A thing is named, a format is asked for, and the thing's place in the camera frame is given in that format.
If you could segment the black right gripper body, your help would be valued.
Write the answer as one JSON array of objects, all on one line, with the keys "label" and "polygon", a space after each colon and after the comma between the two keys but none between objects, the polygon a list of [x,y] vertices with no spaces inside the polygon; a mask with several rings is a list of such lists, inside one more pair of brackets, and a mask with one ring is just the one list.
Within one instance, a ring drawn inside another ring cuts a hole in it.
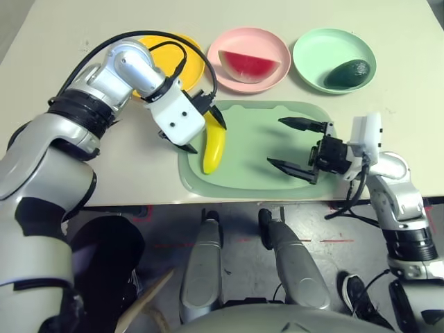
[{"label": "black right gripper body", "polygon": [[311,148],[308,165],[312,167],[309,183],[315,185],[319,171],[343,175],[351,166],[347,160],[348,146],[332,136],[333,123],[312,121],[308,130],[323,133],[321,140]]}]

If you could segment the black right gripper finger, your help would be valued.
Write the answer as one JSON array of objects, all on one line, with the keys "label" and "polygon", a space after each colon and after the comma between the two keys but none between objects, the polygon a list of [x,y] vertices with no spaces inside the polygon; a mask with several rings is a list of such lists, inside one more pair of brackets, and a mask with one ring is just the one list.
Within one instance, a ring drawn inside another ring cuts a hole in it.
[{"label": "black right gripper finger", "polygon": [[314,133],[324,133],[326,131],[326,123],[314,121],[312,119],[303,118],[303,117],[284,117],[278,119],[280,123],[284,125],[300,130],[300,131],[311,131]]},{"label": "black right gripper finger", "polygon": [[309,184],[316,184],[316,172],[310,170],[303,170],[299,165],[293,164],[283,160],[277,160],[273,158],[267,158],[267,161],[275,168],[288,176],[299,178],[307,181]]}]

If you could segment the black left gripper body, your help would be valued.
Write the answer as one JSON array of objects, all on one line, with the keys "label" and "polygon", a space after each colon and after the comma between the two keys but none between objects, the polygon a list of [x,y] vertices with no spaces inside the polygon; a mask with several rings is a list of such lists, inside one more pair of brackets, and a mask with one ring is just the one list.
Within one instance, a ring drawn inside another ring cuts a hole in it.
[{"label": "black left gripper body", "polygon": [[201,115],[204,115],[211,108],[212,97],[210,94],[205,94],[202,89],[198,90],[194,95],[190,95],[185,90],[182,90],[182,93]]}]

